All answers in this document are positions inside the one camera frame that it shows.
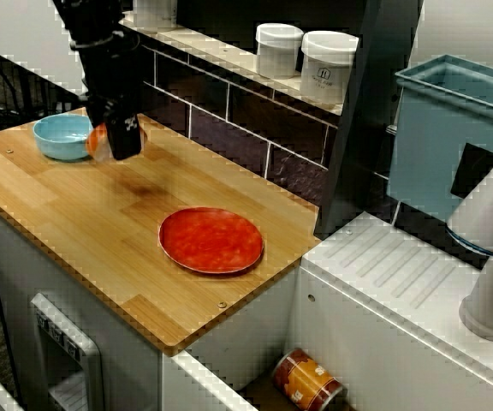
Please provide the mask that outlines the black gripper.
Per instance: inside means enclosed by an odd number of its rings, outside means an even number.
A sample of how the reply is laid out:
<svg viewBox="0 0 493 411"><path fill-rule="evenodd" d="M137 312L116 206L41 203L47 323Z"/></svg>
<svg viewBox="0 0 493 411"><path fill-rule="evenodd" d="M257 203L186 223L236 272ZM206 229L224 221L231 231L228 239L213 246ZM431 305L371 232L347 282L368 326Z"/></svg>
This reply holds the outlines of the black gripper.
<svg viewBox="0 0 493 411"><path fill-rule="evenodd" d="M84 70L81 96L93 128L105 124L113 158L125 160L142 150L141 75L138 39L106 39L74 44Z"/></svg>

